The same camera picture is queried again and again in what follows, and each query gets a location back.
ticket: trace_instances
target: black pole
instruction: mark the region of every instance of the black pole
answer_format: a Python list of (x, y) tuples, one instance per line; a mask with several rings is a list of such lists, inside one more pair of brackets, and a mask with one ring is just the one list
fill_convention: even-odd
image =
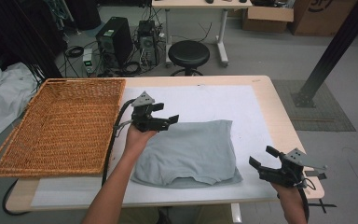
[(310, 77), (307, 79), (299, 93), (294, 94), (297, 107), (313, 106), (312, 98), (322, 86), (327, 76), (338, 63), (339, 59), (358, 35), (358, 1), (351, 13), (339, 28), (336, 36), (330, 42), (322, 58), (316, 64)]

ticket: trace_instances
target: white cloth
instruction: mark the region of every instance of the white cloth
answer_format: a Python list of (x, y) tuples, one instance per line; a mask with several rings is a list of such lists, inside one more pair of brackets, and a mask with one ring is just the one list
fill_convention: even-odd
[(23, 63), (0, 69), (0, 133), (22, 113), (36, 92), (36, 81)]

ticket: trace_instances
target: black stool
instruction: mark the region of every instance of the black stool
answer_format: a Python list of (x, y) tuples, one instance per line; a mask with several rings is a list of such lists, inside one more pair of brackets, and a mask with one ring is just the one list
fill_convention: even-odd
[(209, 60), (208, 48), (197, 41), (185, 40), (174, 43), (168, 51), (168, 57), (171, 62), (184, 69), (180, 69), (171, 74), (174, 77), (176, 74), (185, 71), (185, 76), (192, 76), (193, 73), (197, 73), (200, 76), (203, 74), (197, 71), (197, 67), (205, 64)]

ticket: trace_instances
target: wicker basket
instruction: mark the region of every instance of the wicker basket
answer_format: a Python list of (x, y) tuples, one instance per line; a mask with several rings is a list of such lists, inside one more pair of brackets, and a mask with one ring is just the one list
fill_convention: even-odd
[(101, 173), (125, 81), (48, 79), (0, 147), (0, 176)]

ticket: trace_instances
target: black cable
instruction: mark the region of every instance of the black cable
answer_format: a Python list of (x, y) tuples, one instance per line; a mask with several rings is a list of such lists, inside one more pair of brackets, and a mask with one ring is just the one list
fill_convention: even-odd
[(13, 190), (14, 186), (16, 185), (17, 181), (19, 179), (16, 179), (16, 181), (14, 181), (13, 184), (11, 184), (11, 186), (8, 188), (7, 192), (5, 193), (5, 196), (4, 196), (4, 199), (2, 200), (2, 209), (4, 210), (4, 212), (8, 215), (11, 215), (11, 216), (22, 216), (22, 215), (25, 215), (29, 212), (21, 212), (21, 213), (14, 213), (14, 212), (10, 212), (7, 207), (6, 207), (6, 203), (7, 203), (7, 198), (8, 198), (8, 195), (10, 194), (10, 192)]
[(113, 131), (112, 131), (112, 136), (110, 137), (110, 143), (109, 143), (109, 147), (106, 151), (106, 157), (105, 157), (105, 162), (103, 165), (103, 181), (102, 181), (102, 186), (104, 184), (104, 182), (106, 181), (106, 176), (107, 176), (107, 169), (109, 168), (109, 162), (110, 162), (110, 154), (112, 152), (112, 147), (113, 144), (115, 143), (115, 139), (116, 139), (116, 131), (117, 131), (117, 127), (120, 124), (120, 120), (121, 117), (123, 117), (124, 112), (126, 111), (127, 107), (129, 107), (130, 104), (132, 104), (132, 102), (134, 102), (135, 99), (131, 99), (129, 101), (127, 101), (120, 109), (120, 111), (118, 112), (118, 116), (116, 119), (116, 122), (113, 126)]
[(186, 40), (195, 40), (195, 39), (190, 39), (190, 38), (187, 38), (187, 37), (182, 36), (182, 35), (172, 35), (172, 36), (175, 36), (175, 37), (180, 37), (180, 38), (183, 38), (183, 39), (186, 39)]
[(153, 16), (152, 16), (152, 7), (149, 7), (149, 18), (147, 20), (151, 21), (152, 18), (153, 18)]
[(308, 205), (308, 199), (303, 189), (298, 189), (298, 192), (300, 193), (301, 200), (303, 202), (305, 219), (307, 220), (308, 223), (308, 219), (310, 219), (310, 207)]
[(139, 73), (138, 75), (144, 74), (144, 73), (146, 73), (146, 72), (150, 72), (151, 70), (153, 70), (153, 69), (155, 69), (156, 67), (160, 66), (160, 57), (163, 56), (163, 55), (164, 55), (164, 54), (159, 55), (159, 51), (158, 51), (158, 63), (157, 63), (155, 66), (150, 67), (150, 68), (147, 69), (147, 70), (144, 70), (143, 72)]
[(144, 14), (147, 12), (147, 7), (145, 8), (145, 10), (144, 10), (144, 13), (142, 13), (142, 16), (141, 16), (141, 19), (144, 21), (145, 19), (144, 19)]
[(138, 49), (135, 49), (135, 50), (132, 52), (131, 56), (130, 56), (129, 59), (128, 59), (128, 62), (132, 61), (133, 55), (134, 55), (136, 52), (138, 52)]
[(97, 74), (98, 70), (100, 70), (100, 68), (101, 68), (101, 61), (102, 61), (102, 59), (100, 57), (100, 61), (98, 61), (97, 66), (95, 66), (95, 69), (92, 71), (91, 74)]
[[(98, 49), (93, 50), (93, 51), (92, 51), (92, 54), (93, 54), (93, 55), (100, 55), (99, 53), (94, 53), (94, 52), (97, 51), (97, 50), (98, 50)], [(75, 64), (77, 61), (79, 61), (79, 59), (81, 59), (81, 58), (78, 57), (76, 60), (74, 60), (74, 61), (72, 62), (72, 64)], [(63, 63), (63, 64), (61, 65), (61, 67), (60, 67), (60, 73), (63, 73), (66, 68), (68, 68), (68, 66), (66, 66), (66, 61), (64, 61), (64, 63)]]
[(80, 46), (69, 47), (67, 51), (64, 52), (63, 58), (69, 63), (72, 67), (72, 70), (75, 72), (77, 77), (80, 77), (75, 68), (72, 66), (72, 63), (69, 61), (69, 58), (78, 58), (83, 55), (84, 49)]
[[(137, 66), (135, 70), (130, 71), (127, 69), (128, 67), (133, 66), (133, 65)], [(117, 74), (119, 76), (127, 77), (127, 76), (134, 76), (136, 74), (139, 74), (141, 71), (142, 71), (141, 65), (138, 62), (129, 62), (129, 63), (125, 63), (122, 66), (121, 71), (116, 71), (115, 74)]]
[(69, 47), (65, 54), (67, 57), (69, 58), (78, 58), (80, 56), (83, 55), (83, 52), (84, 52), (84, 48), (83, 47), (80, 47), (80, 46), (72, 46), (72, 47)]
[(161, 24), (161, 22), (159, 22), (158, 15), (157, 15), (157, 14), (161, 11), (161, 9), (159, 9), (159, 10), (156, 12), (156, 10), (153, 8), (153, 11), (155, 12), (155, 15), (154, 15), (153, 17), (156, 16), (157, 21), (158, 21), (158, 26), (161, 26), (162, 24)]
[(208, 34), (211, 31), (211, 27), (212, 27), (212, 23), (209, 25), (209, 29), (208, 29), (208, 32), (206, 33), (205, 37), (203, 37), (199, 42), (203, 41), (204, 39), (206, 39), (206, 37), (208, 37)]
[(312, 184), (312, 186), (311, 186), (311, 185), (307, 185), (307, 186), (310, 187), (310, 189), (316, 190), (316, 187), (315, 187), (315, 185), (313, 184), (313, 182), (312, 182), (310, 179), (308, 179), (308, 178), (305, 178), (305, 179), (308, 180), (308, 181)]
[[(89, 42), (88, 44), (86, 44), (86, 45), (83, 47), (83, 49), (85, 49), (88, 45), (91, 45), (91, 47), (92, 47), (95, 43), (97, 43), (96, 40), (95, 40), (95, 41), (92, 41), (92, 42)], [(62, 63), (62, 65), (58, 68), (58, 69), (60, 70), (60, 72), (61, 72), (61, 69), (63, 68), (64, 65), (65, 65), (65, 62)]]

